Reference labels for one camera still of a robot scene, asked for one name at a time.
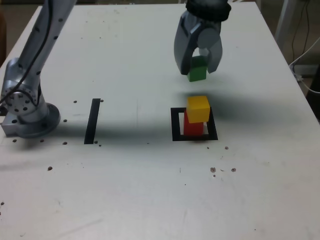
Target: stacked blocks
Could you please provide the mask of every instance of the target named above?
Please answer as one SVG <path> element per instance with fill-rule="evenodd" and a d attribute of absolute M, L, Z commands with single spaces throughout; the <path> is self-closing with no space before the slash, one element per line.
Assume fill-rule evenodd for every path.
<path fill-rule="evenodd" d="M 202 134 L 204 134 L 204 123 L 189 123 L 187 111 L 184 111 L 183 135 L 201 136 Z"/>
<path fill-rule="evenodd" d="M 206 96 L 191 96 L 187 99 L 184 112 L 183 135 L 201 136 L 204 122 L 209 121 L 210 105 Z"/>
<path fill-rule="evenodd" d="M 207 62 L 204 56 L 194 56 L 191 60 L 191 70 L 187 75 L 189 82 L 204 80 L 207 78 Z"/>

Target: black line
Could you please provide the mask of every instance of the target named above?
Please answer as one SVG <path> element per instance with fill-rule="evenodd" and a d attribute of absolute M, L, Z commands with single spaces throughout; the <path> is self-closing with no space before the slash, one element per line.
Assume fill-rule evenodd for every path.
<path fill-rule="evenodd" d="M 179 113 L 185 112 L 185 107 L 172 107 L 171 108 L 171 130 L 172 130 L 172 141 L 180 141 L 180 123 Z"/>
<path fill-rule="evenodd" d="M 209 139 L 210 140 L 218 140 L 216 124 L 215 124 L 214 115 L 212 113 L 211 107 L 210 107 L 209 120 L 206 122 L 206 127 L 208 128 Z"/>
<path fill-rule="evenodd" d="M 206 123 L 208 134 L 201 136 L 185 136 L 180 133 L 179 113 L 184 113 L 185 107 L 172 107 L 171 108 L 171 128 L 172 128 L 172 141 L 209 141 L 218 140 L 216 124 L 210 107 L 209 120 Z"/>
<path fill-rule="evenodd" d="M 88 125 L 86 126 L 86 132 L 84 137 L 84 144 L 94 144 L 100 100 L 100 98 L 92 99 Z"/>

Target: cable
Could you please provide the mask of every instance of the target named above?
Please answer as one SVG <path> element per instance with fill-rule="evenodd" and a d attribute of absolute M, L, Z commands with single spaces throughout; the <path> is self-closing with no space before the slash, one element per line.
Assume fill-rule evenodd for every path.
<path fill-rule="evenodd" d="M 298 75 L 298 74 L 296 74 L 295 72 L 293 72 L 293 69 L 291 68 L 291 66 L 292 66 L 293 64 L 295 64 L 297 61 L 299 61 L 299 59 L 302 58 L 304 55 L 306 55 L 319 41 L 320 41 L 320 37 L 312 44 L 312 46 L 311 46 L 307 51 L 305 51 L 304 54 L 302 54 L 300 57 L 298 57 L 296 60 L 294 60 L 292 63 L 289 64 L 289 68 L 291 69 L 291 72 L 294 74 L 295 78 L 297 79 L 297 82 L 298 82 L 298 83 L 300 83 L 300 82 L 303 83 L 303 85 L 304 85 L 310 92 L 312 92 L 312 93 L 314 93 L 314 94 L 320 94 L 320 92 L 319 92 L 319 91 L 314 91 L 314 90 L 310 89 L 310 88 L 305 84 L 303 78 L 302 78 L 300 75 Z"/>
<path fill-rule="evenodd" d="M 43 50 L 46 42 L 47 42 L 47 39 L 48 39 L 48 36 L 49 36 L 49 33 L 50 33 L 50 29 L 51 29 L 51 23 L 52 23 L 52 15 L 53 15 L 53 4 L 52 4 L 52 0 L 48 0 L 48 11 L 49 11 L 49 16 L 48 16 L 48 25 L 47 25 L 47 28 L 46 28 L 46 33 L 45 33 L 45 36 L 44 36 L 44 39 L 43 39 L 43 42 L 39 48 L 39 50 L 36 52 L 34 58 L 32 59 L 30 65 L 28 66 L 28 68 L 26 69 L 24 75 L 22 76 L 21 80 L 17 83 L 17 85 L 14 86 L 14 88 L 12 88 L 1 100 L 0 100 L 0 104 L 3 103 L 7 98 L 10 97 L 11 94 L 15 93 L 15 92 L 22 92 L 22 91 L 17 91 L 18 88 L 20 87 L 20 85 L 24 82 L 24 80 L 26 79 L 26 77 L 28 76 L 32 66 L 34 65 L 35 61 L 37 60 L 38 56 L 40 55 L 41 51 Z M 30 94 L 27 93 L 27 97 L 30 99 L 32 99 L 32 103 L 33 105 L 34 102 L 33 102 L 33 98 L 30 96 Z"/>
<path fill-rule="evenodd" d="M 303 79 L 300 81 L 300 83 L 303 83 L 303 85 L 305 86 L 305 88 L 308 89 L 310 92 L 312 92 L 312 93 L 314 93 L 314 94 L 320 94 L 320 91 L 315 91 L 315 90 L 310 89 L 310 87 L 307 86 L 307 84 L 304 82 Z"/>
<path fill-rule="evenodd" d="M 312 46 L 307 51 L 305 51 L 304 54 L 302 54 L 300 57 L 298 57 L 296 60 L 294 60 L 292 63 L 290 63 L 289 68 L 291 67 L 291 65 L 295 64 L 300 58 L 302 58 L 304 55 L 306 55 L 317 44 L 317 42 L 319 42 L 319 40 L 320 40 L 320 37 L 312 44 Z"/>
<path fill-rule="evenodd" d="M 295 60 L 295 48 L 294 48 L 294 43 L 295 43 L 296 35 L 297 35 L 298 30 L 299 30 L 299 27 L 300 27 L 300 23 L 301 23 L 301 21 L 302 21 L 302 17 L 303 17 L 303 14 L 304 14 L 304 9 L 305 9 L 307 3 L 308 3 L 308 2 L 306 1 L 306 2 L 304 3 L 303 7 L 302 7 L 301 14 L 300 14 L 300 19 L 299 19 L 298 25 L 296 26 L 294 35 L 293 35 L 293 39 L 292 39 L 292 43 L 291 43 L 291 48 L 292 48 L 292 53 L 293 53 L 292 61 Z"/>
<path fill-rule="evenodd" d="M 310 0 L 306 1 L 306 6 L 305 6 L 305 14 L 306 14 L 306 23 L 307 23 L 307 32 L 306 32 L 306 37 L 305 37 L 305 41 L 304 41 L 304 46 L 303 46 L 303 50 L 302 50 L 302 54 L 305 53 L 306 50 L 306 46 L 307 46 L 307 42 L 308 42 L 308 38 L 309 38 L 309 33 L 310 33 L 310 22 L 309 22 L 309 13 L 308 13 L 308 6 L 310 4 Z M 292 66 L 293 72 L 295 73 L 295 66 L 296 64 L 298 64 L 299 60 Z"/>

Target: white table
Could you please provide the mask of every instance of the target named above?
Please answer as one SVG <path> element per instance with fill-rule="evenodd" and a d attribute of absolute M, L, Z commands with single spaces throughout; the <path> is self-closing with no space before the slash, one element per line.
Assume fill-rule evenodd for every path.
<path fill-rule="evenodd" d="M 173 54 L 184 10 L 74 8 L 41 74 L 57 130 L 0 131 L 1 240 L 320 239 L 320 127 L 256 4 L 232 4 L 218 71 L 194 83 Z M 172 142 L 170 108 L 194 94 L 219 140 Z M 93 98 L 98 144 L 84 145 Z"/>

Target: green block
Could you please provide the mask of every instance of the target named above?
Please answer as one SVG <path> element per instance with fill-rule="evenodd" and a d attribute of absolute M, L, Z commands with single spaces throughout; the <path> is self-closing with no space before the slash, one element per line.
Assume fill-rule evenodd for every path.
<path fill-rule="evenodd" d="M 191 70 L 187 75 L 189 82 L 205 80 L 207 78 L 207 62 L 204 56 L 194 56 L 191 60 Z"/>

